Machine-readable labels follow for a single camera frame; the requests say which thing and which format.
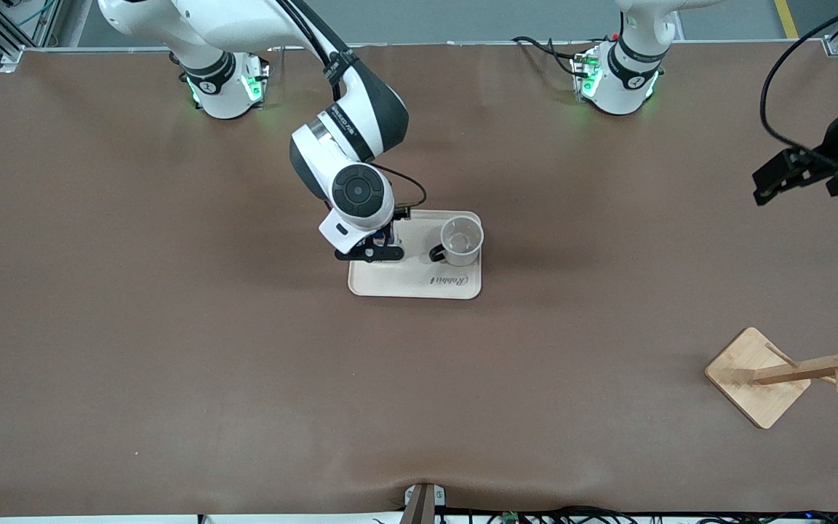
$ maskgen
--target mug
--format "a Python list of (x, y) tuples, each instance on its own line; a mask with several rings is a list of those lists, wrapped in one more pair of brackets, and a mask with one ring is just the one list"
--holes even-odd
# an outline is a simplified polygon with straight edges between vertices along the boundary
[(480, 254), (483, 228), (469, 216), (455, 216), (442, 226), (442, 243), (428, 252), (432, 262), (448, 262), (452, 266), (470, 265)]

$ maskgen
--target logo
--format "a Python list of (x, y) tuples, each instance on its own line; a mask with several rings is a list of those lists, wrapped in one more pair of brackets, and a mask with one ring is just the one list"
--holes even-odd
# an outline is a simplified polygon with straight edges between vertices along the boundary
[(456, 277), (432, 277), (428, 283), (429, 285), (465, 285), (468, 280), (468, 275), (458, 275)]

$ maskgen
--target wooden stand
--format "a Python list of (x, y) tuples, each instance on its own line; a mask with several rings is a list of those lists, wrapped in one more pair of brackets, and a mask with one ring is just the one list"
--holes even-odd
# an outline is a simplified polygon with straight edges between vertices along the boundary
[(804, 394), (811, 378), (835, 384), (838, 392), (838, 354), (796, 362), (754, 327), (736, 336), (704, 373), (762, 429)]

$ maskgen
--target floor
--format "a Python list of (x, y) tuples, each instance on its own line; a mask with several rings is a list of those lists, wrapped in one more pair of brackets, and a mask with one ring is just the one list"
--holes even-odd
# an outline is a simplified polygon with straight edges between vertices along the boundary
[[(526, 34), (535, 39), (595, 39), (618, 23), (611, 0), (309, 0), (347, 42), (422, 44), (496, 42)], [(57, 20), (60, 44), (75, 47), (156, 46), (117, 33), (99, 13), (97, 0), (65, 0)], [(803, 34), (838, 13), (838, 1), (793, 0), (791, 21)], [(681, 12), (687, 40), (784, 39), (775, 0), (726, 0)]]

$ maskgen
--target yellow tape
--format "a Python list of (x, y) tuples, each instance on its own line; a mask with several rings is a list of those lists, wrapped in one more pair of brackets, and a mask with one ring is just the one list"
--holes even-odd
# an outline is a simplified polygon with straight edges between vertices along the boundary
[(778, 10), (781, 27), (784, 28), (784, 36), (787, 36), (788, 39), (800, 39), (797, 34), (797, 27), (794, 26), (794, 17), (791, 16), (791, 9), (788, 7), (788, 0), (775, 0), (775, 9)]

